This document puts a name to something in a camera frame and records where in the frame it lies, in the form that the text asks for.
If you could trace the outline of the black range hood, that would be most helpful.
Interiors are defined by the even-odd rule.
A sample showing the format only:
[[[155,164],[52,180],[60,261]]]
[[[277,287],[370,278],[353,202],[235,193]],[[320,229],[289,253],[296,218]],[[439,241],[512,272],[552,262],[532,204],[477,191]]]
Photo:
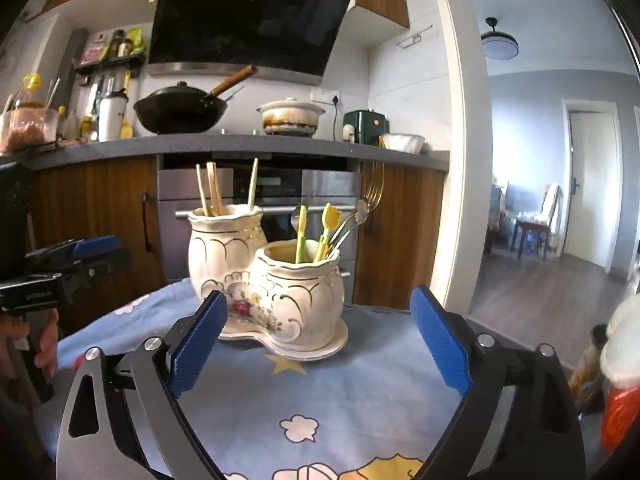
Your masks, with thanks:
[[[234,70],[322,79],[350,0],[157,0],[149,62],[160,70]]]

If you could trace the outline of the stainless steel oven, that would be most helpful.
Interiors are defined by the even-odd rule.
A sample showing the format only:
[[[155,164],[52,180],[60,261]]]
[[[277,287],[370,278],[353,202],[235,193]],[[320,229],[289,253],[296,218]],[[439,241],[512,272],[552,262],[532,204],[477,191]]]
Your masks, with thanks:
[[[306,235],[314,240],[322,234],[321,214],[325,204],[341,209],[344,216],[355,211],[360,199],[358,172],[301,169],[258,171],[256,204],[262,207],[266,239],[289,240],[294,236],[292,218],[300,203],[308,206]],[[160,248],[167,281],[188,276],[188,243],[191,227],[188,212],[201,206],[193,169],[163,169],[158,173],[158,220]]]

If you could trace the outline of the silver fork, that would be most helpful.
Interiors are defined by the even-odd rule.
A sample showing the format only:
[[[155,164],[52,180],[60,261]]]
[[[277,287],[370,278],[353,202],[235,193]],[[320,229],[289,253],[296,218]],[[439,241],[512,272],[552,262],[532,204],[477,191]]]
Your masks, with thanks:
[[[304,203],[300,203],[294,208],[294,211],[291,216],[291,226],[295,233],[298,232],[300,214],[305,209],[306,209],[306,205]]]

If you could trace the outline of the white stained clay pot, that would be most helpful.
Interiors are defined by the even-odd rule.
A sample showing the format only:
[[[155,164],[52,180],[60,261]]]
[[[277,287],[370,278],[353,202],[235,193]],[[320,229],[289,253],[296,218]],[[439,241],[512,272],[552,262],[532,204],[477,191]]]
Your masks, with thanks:
[[[262,128],[267,134],[312,138],[326,111],[311,102],[286,98],[262,104],[256,112],[262,116]]]

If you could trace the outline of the wooden cabinet door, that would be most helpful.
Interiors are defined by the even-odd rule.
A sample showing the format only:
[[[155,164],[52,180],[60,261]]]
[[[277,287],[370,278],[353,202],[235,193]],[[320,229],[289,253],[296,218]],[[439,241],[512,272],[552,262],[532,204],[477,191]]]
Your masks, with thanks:
[[[405,310],[413,289],[431,283],[446,174],[382,169],[382,197],[359,228],[352,302]]]

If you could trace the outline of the bamboo chopstick in holder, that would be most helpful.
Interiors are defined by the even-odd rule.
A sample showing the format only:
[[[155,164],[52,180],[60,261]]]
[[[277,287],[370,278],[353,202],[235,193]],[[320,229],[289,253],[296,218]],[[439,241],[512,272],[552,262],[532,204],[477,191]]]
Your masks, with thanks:
[[[259,159],[256,157],[254,158],[252,172],[250,173],[250,186],[248,187],[248,193],[247,193],[247,207],[250,212],[253,212],[255,209],[258,168],[259,168]]]

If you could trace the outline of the ceiling lamp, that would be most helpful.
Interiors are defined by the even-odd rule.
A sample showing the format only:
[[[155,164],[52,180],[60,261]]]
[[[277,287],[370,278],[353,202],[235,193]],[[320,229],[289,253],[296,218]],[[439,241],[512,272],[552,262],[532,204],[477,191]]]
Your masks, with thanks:
[[[498,20],[493,16],[485,18],[485,23],[489,30],[480,35],[480,43],[486,58],[496,61],[509,61],[516,58],[520,53],[520,46],[515,38],[506,32],[499,32]]]

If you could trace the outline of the wooden chair with cloth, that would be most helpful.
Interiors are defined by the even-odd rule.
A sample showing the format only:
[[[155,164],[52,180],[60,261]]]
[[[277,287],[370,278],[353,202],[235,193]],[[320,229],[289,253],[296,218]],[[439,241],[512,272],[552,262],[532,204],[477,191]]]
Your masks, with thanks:
[[[522,258],[526,238],[529,234],[533,234],[536,252],[542,252],[542,260],[547,260],[552,221],[558,206],[560,192],[561,189],[557,183],[549,184],[544,190],[540,211],[524,211],[515,217],[510,251],[517,250],[518,259]]]

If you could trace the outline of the green kitchen appliance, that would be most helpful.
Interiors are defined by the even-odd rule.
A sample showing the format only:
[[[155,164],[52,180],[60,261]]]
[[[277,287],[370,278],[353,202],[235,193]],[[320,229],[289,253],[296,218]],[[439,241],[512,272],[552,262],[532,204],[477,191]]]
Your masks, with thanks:
[[[385,115],[374,110],[352,110],[343,118],[343,125],[355,129],[355,142],[364,145],[380,145],[380,137],[390,131],[390,122]]]

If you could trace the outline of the white thermos bottle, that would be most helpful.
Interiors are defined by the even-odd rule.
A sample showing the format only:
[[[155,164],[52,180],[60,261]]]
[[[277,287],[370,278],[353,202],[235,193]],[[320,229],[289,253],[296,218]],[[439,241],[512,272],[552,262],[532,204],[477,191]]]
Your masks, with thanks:
[[[98,139],[100,142],[120,138],[128,96],[125,89],[107,93],[101,100],[98,117]]]

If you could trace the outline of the blue cartoon tablecloth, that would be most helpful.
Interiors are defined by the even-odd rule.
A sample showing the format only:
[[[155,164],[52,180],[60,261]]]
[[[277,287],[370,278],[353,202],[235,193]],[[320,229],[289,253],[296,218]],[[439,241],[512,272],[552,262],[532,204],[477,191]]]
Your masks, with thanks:
[[[454,416],[406,312],[349,306],[346,346],[299,363],[218,342],[180,406],[230,479],[408,479]]]

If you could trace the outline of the silver flower-head spoon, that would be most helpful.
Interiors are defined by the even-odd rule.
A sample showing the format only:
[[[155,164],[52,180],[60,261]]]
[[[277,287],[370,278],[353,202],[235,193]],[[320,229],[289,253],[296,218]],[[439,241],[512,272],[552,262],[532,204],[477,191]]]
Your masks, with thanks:
[[[371,211],[370,200],[363,197],[358,200],[355,210],[342,222],[329,241],[331,250],[339,248],[349,234],[368,220]]]

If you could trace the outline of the yellow tulip pick green handle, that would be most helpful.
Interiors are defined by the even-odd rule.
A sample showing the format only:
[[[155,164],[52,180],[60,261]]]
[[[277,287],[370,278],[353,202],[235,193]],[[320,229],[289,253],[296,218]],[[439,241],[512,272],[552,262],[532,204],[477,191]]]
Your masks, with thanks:
[[[306,245],[306,225],[307,225],[307,206],[302,205],[299,207],[299,215],[297,221],[297,229],[296,229],[296,252],[295,252],[295,263],[303,263],[305,257],[305,245]]]

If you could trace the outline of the bamboo chopstick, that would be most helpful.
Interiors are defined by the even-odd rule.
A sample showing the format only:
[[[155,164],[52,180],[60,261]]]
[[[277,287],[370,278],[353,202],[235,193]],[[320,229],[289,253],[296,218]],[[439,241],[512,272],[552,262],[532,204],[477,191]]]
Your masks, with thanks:
[[[247,193],[247,207],[250,212],[253,212],[255,209],[258,168],[259,168],[259,159],[256,157],[254,158],[252,172],[250,173],[250,186],[248,187],[248,193]]]
[[[206,162],[207,181],[209,186],[210,208],[214,216],[221,215],[221,206],[219,203],[219,190],[217,185],[216,164],[214,162]]]
[[[206,196],[205,196],[204,185],[202,180],[202,170],[201,170],[200,164],[196,164],[195,173],[196,173],[196,182],[198,182],[198,194],[200,194],[203,216],[209,217],[209,208],[206,202]]]
[[[212,198],[212,207],[215,211],[216,216],[221,216],[224,213],[224,203],[222,202],[220,194],[217,165],[214,162],[209,162],[207,164],[207,171],[209,178],[210,197]]]

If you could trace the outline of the white bowl on counter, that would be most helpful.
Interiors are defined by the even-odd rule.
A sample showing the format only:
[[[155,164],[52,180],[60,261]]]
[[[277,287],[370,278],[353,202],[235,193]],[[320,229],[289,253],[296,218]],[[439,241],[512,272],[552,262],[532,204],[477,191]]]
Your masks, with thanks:
[[[388,150],[416,155],[422,151],[424,137],[410,133],[383,133],[381,144]]]

